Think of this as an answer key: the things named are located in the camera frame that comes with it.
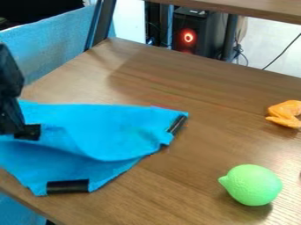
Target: black cable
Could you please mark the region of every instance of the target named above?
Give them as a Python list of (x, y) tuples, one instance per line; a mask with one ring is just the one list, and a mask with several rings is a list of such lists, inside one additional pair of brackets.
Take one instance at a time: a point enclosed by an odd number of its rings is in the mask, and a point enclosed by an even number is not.
[(151, 23), (151, 22), (147, 22), (149, 25), (152, 25), (153, 27), (155, 27), (159, 32), (160, 32), (160, 29), (158, 28), (158, 26), (157, 25), (155, 25), (155, 24), (153, 24), (153, 23)]
[(248, 66), (249, 65), (249, 60), (246, 58), (246, 56), (242, 52), (240, 52), (240, 54), (245, 58), (246, 66)]
[(290, 48), (292, 44), (301, 36), (301, 33), (272, 61), (270, 62), (267, 66), (265, 66), (262, 70), (266, 69), (270, 65), (272, 65), (277, 59), (279, 59), (285, 52)]

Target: cyan towel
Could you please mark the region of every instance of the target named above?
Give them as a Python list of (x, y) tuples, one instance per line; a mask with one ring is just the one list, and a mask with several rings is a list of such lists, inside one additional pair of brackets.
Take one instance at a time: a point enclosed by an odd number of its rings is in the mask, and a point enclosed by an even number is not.
[(84, 52), (94, 8), (84, 7), (0, 32), (0, 42), (11, 50), (27, 83)]
[(89, 179), (89, 192), (168, 145), (182, 114), (158, 107), (41, 105), (20, 102), (26, 123), (42, 124), (38, 142), (0, 136), (0, 165), (35, 195), (49, 181)]

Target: green ball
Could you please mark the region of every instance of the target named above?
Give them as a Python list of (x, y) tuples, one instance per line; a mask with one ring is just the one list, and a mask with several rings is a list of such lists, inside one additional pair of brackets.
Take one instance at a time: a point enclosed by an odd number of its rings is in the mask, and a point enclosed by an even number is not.
[(252, 207), (270, 203), (283, 188), (282, 181), (273, 171), (251, 164), (232, 168), (218, 182), (236, 201)]

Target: wood grain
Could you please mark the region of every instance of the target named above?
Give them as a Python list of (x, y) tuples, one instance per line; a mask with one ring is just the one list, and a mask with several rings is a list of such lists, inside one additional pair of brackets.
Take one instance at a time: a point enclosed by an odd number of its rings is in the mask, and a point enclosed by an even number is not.
[[(23, 98), (44, 103), (158, 105), (190, 113), (170, 148), (90, 194), (38, 198), (5, 171), (0, 190), (57, 224), (301, 224), (301, 135), (264, 120), (301, 99), (301, 79), (125, 40), (106, 40), (41, 80)], [(217, 179), (255, 163), (284, 190), (245, 207)]]
[(301, 1), (298, 0), (147, 0), (195, 9), (222, 11), (248, 17), (266, 18), (301, 24)]

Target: orange object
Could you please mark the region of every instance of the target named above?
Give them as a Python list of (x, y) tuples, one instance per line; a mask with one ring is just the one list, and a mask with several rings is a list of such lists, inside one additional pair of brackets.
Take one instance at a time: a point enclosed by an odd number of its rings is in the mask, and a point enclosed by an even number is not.
[(289, 100), (268, 108), (268, 121), (291, 128), (300, 128), (301, 121), (296, 116), (301, 114), (301, 101)]

